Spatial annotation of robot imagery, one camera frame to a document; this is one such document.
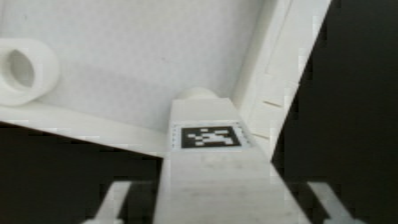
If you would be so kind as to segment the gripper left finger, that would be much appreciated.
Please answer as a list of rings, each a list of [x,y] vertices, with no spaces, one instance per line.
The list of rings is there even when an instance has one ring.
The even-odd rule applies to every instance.
[[[97,216],[82,224],[125,224],[120,218],[123,204],[130,192],[132,182],[116,181],[111,185]]]

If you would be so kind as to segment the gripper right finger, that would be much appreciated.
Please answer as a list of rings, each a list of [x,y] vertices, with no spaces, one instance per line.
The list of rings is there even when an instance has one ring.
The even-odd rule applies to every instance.
[[[329,215],[324,224],[369,224],[369,222],[351,214],[333,185],[328,182],[313,181],[308,182],[308,185]]]

